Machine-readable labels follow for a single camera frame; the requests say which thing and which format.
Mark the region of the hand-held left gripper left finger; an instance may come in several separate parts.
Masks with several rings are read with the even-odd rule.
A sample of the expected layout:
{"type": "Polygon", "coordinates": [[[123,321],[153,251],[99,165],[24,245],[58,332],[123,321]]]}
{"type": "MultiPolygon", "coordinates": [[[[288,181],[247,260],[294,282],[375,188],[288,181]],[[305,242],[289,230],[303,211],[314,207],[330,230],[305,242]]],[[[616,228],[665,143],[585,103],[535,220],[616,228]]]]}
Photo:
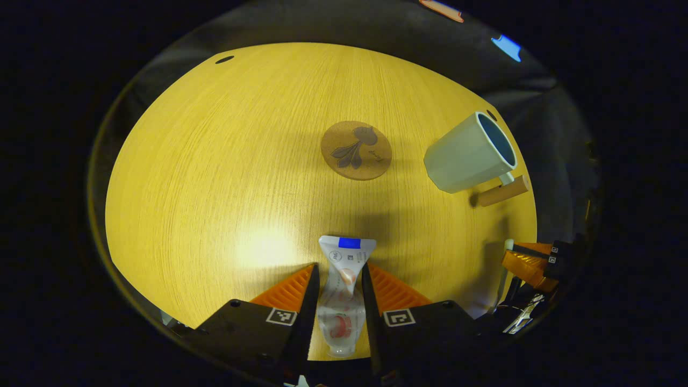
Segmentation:
{"type": "Polygon", "coordinates": [[[295,385],[306,370],[319,298],[311,264],[251,301],[231,299],[195,330],[204,355],[259,385],[295,385]]]}

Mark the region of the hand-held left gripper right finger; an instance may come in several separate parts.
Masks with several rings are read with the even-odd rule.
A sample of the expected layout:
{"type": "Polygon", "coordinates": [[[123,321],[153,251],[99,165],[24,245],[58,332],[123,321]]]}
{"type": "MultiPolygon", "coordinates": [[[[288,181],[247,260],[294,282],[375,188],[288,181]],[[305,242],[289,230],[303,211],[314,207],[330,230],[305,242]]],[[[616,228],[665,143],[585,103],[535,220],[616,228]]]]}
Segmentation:
{"type": "Polygon", "coordinates": [[[368,262],[361,272],[376,378],[440,378],[482,357],[485,334],[456,302],[430,301],[368,262]]]}

